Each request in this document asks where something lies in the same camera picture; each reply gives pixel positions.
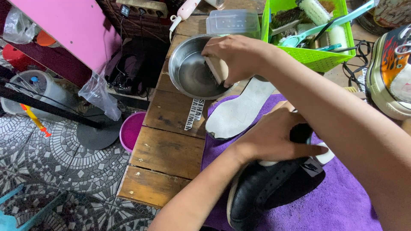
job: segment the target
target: black rod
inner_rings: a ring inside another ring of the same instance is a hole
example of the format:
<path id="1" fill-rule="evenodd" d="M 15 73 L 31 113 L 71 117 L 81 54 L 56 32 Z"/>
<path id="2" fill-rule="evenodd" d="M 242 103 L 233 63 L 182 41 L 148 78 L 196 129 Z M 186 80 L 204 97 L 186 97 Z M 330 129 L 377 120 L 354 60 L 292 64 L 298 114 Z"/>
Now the black rod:
<path id="1" fill-rule="evenodd" d="M 39 110 L 51 113 L 53 115 L 61 116 L 61 117 L 66 118 L 68 120 L 73 120 L 73 121 L 79 122 L 81 124 L 84 124 L 84 125 L 87 125 L 87 126 L 90 126 L 90 127 L 93 127 L 93 128 L 100 129 L 102 127 L 101 124 L 99 124 L 95 121 L 89 120 L 89 119 L 87 119 L 83 116 L 71 113 L 69 111 L 58 108 L 58 107 L 53 106 L 51 104 L 45 103 L 41 100 L 32 98 L 30 96 L 27 96 L 27 95 L 21 93 L 21 92 L 14 91 L 14 90 L 12 90 L 10 88 L 7 88 L 5 86 L 2 86 L 2 85 L 0 85 L 0 96 L 4 97 L 6 99 L 9 99 L 9 100 L 16 101 L 20 104 L 24 104 L 24 105 L 33 107 L 35 109 L 39 109 Z"/>

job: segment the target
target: power strip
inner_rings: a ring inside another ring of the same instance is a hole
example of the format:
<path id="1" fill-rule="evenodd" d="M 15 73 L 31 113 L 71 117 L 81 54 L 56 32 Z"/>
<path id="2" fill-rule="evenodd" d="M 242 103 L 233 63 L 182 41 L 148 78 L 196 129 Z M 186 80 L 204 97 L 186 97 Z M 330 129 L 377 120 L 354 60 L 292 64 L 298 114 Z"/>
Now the power strip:
<path id="1" fill-rule="evenodd" d="M 143 8 L 147 14 L 153 17 L 167 18 L 169 13 L 167 6 L 164 2 L 156 2 L 151 0 L 116 0 L 117 4 L 124 4 L 130 7 L 130 10 L 137 14 L 140 14 L 139 8 Z"/>

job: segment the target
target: stainless steel bowl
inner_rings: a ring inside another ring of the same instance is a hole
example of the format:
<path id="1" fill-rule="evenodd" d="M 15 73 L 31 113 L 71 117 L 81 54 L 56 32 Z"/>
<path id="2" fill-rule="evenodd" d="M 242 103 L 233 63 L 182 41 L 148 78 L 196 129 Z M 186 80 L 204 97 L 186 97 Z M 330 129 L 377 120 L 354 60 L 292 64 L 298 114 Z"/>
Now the stainless steel bowl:
<path id="1" fill-rule="evenodd" d="M 227 95 L 230 88 L 217 85 L 211 71 L 207 70 L 203 48 L 210 38 L 218 35 L 195 35 L 181 42 L 169 60 L 169 75 L 175 87 L 186 96 L 195 99 L 217 99 Z"/>

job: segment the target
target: green plastic basket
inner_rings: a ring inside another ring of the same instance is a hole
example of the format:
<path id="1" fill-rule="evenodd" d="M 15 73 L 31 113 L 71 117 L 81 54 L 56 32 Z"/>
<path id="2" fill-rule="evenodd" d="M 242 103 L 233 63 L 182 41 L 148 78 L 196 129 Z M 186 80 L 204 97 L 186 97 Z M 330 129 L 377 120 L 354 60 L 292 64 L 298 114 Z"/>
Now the green plastic basket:
<path id="1" fill-rule="evenodd" d="M 338 17 L 348 14 L 347 5 L 345 0 L 332 0 L 335 4 L 335 10 L 333 16 Z M 279 10 L 288 10 L 295 8 L 297 5 L 295 0 L 267 0 L 264 7 L 264 13 L 261 25 L 261 40 L 268 42 L 268 29 L 270 23 L 270 11 L 271 14 L 275 14 Z M 348 47 L 354 46 L 353 34 L 351 32 L 350 23 L 347 22 L 341 25 L 345 30 L 345 37 L 348 42 Z M 350 60 L 356 55 L 355 50 L 350 50 L 348 55 L 338 54 L 327 51 L 316 51 L 303 48 L 291 48 L 284 46 L 277 46 L 286 51 L 300 63 L 304 64 L 308 68 L 316 72 L 327 72 L 337 66 L 338 64 Z"/>

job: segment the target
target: wooden table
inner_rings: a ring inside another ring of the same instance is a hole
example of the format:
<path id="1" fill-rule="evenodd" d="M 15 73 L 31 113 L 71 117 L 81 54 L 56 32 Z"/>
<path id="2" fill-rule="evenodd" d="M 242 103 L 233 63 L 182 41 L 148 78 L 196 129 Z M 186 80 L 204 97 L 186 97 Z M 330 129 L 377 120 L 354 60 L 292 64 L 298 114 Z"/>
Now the wooden table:
<path id="1" fill-rule="evenodd" d="M 262 12 L 265 0 L 230 0 L 226 9 L 256 9 Z M 191 16 L 177 27 L 161 71 L 153 100 L 134 146 L 129 165 L 124 173 L 117 196 L 149 206 L 161 208 L 200 172 L 205 143 L 206 101 L 200 121 L 185 131 L 192 98 L 175 88 L 168 73 L 169 58 L 174 48 L 192 35 L 206 33 L 207 16 Z M 352 27 L 354 39 L 374 42 L 378 37 L 367 33 L 359 25 Z M 350 65 L 362 65 L 353 58 Z M 340 86 L 348 86 L 341 65 L 324 75 Z M 230 94 L 239 95 L 247 81 L 241 82 Z"/>

